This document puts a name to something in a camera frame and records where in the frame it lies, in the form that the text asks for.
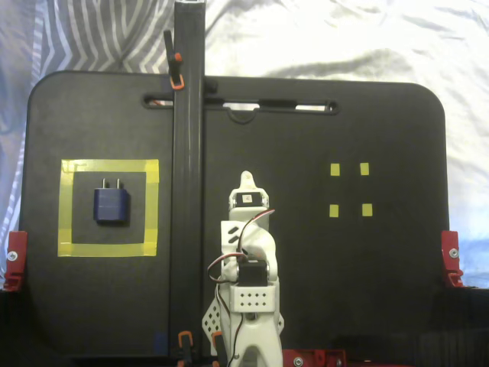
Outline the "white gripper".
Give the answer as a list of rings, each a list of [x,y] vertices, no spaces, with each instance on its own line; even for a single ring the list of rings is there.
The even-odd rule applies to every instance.
[[[253,174],[243,171],[240,176],[240,185],[229,196],[228,219],[247,222],[249,219],[270,207],[267,192],[257,188]]]

